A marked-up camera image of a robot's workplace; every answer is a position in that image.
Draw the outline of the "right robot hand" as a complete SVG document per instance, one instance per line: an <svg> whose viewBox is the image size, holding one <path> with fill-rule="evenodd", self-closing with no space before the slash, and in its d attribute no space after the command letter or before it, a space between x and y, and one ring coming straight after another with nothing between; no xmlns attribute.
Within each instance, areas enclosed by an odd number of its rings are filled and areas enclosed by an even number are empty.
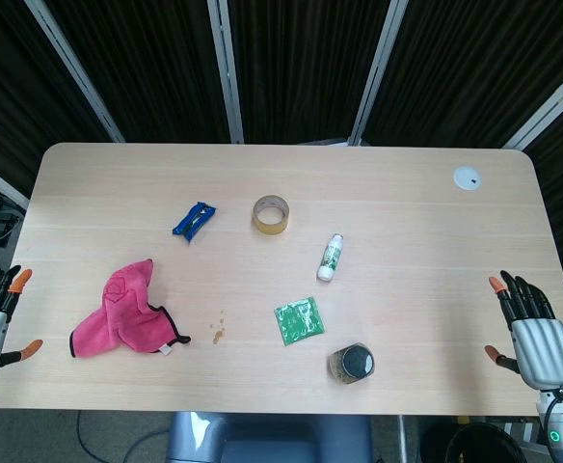
<svg viewBox="0 0 563 463"><path fill-rule="evenodd" d="M499 302L515 351L513 358L494 346L484 350L499 367L517 373L533 390L563 390L563 323L546 294L505 270L489 284Z"/></svg>

